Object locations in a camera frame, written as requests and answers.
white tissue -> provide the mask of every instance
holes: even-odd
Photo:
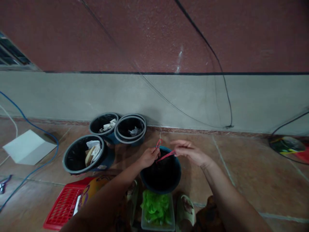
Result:
[[[92,147],[95,146],[93,152],[92,152],[92,160],[91,160],[91,163],[96,161],[99,156],[98,154],[101,152],[101,145],[100,145],[100,141],[99,140],[92,140],[92,141],[89,141],[89,142],[86,142],[87,146],[89,149],[91,149]]]
[[[130,133],[131,137],[137,136],[141,132],[142,132],[141,129],[138,129],[137,127],[135,127],[134,130],[129,130],[129,133]]]
[[[109,129],[112,129],[112,128],[116,125],[116,123],[117,123],[117,120],[116,120],[116,119],[113,119],[112,121],[109,122],[109,124],[105,124],[105,125],[103,126],[103,128],[101,128],[101,129],[99,130],[99,132],[102,133],[103,131],[107,131],[107,130],[109,130]]]

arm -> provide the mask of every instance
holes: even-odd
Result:
[[[201,167],[227,231],[271,231],[253,206],[236,190],[219,166],[189,141],[177,140],[175,156],[186,156]]]
[[[148,148],[143,155],[122,173],[103,186],[82,209],[61,229],[69,231],[98,231],[110,224],[116,206],[142,169],[158,158],[159,149]]]

blue cable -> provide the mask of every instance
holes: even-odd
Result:
[[[32,175],[33,173],[35,173],[37,170],[43,168],[45,165],[49,164],[49,163],[56,157],[56,155],[57,155],[57,153],[58,153],[58,148],[59,148],[59,141],[58,141],[58,139],[57,139],[55,136],[53,136],[52,134],[50,134],[50,133],[48,133],[47,131],[45,131],[45,130],[39,128],[39,127],[37,127],[37,126],[34,125],[34,124],[32,124],[32,123],[26,118],[26,116],[24,115],[24,113],[22,112],[22,110],[15,104],[15,102],[13,102],[8,96],[5,95],[2,91],[0,91],[0,93],[1,93],[3,96],[5,96],[5,98],[6,98],[7,100],[9,100],[9,101],[19,110],[19,112],[22,114],[23,118],[26,120],[27,123],[29,123],[30,125],[34,126],[35,128],[37,128],[37,129],[39,129],[39,130],[45,132],[46,134],[50,135],[51,137],[53,137],[53,139],[54,139],[54,140],[56,141],[56,143],[57,143],[56,153],[55,153],[54,156],[51,158],[51,160],[48,161],[46,164],[43,164],[42,166],[38,167],[37,169],[35,169],[34,171],[32,171],[28,176],[26,176],[26,178],[20,183],[20,185],[12,192],[12,194],[7,198],[7,200],[6,200],[6,201],[4,202],[4,204],[1,206],[1,208],[0,208],[0,213],[1,213],[2,209],[4,208],[4,206],[5,206],[5,205],[7,204],[7,202],[11,199],[11,197],[18,191],[18,189],[24,184],[24,182],[28,179],[28,177],[29,177],[30,175]]]

gray wall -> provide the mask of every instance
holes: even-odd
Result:
[[[229,125],[229,105],[222,76],[146,75],[159,92],[186,114],[215,127]],[[308,110],[309,76],[226,76],[233,110],[231,131],[271,133]],[[137,112],[149,125],[222,130],[196,122],[163,100],[140,75],[0,72],[1,91],[26,116],[89,121],[103,112]],[[18,111],[3,96],[1,105]],[[309,134],[309,115],[279,133]]]

hand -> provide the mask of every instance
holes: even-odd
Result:
[[[150,167],[159,156],[159,148],[148,148],[137,161],[141,165],[141,168],[144,169]]]
[[[198,147],[194,146],[192,142],[186,140],[176,140],[172,141],[171,144],[175,145],[175,156],[185,156],[190,162],[199,166],[207,167],[212,164],[214,161],[202,152]]]

